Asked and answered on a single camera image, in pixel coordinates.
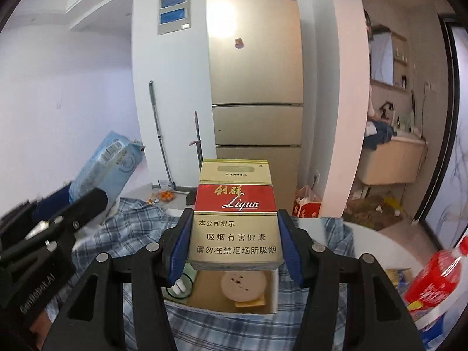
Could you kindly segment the person's left hand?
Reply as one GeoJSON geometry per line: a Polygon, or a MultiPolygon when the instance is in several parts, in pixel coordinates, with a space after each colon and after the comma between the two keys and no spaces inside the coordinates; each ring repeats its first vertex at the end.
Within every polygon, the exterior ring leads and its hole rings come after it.
{"type": "Polygon", "coordinates": [[[35,337],[36,347],[38,350],[42,350],[44,342],[51,330],[52,320],[48,316],[48,312],[43,310],[34,323],[30,327],[30,331],[35,337]]]}

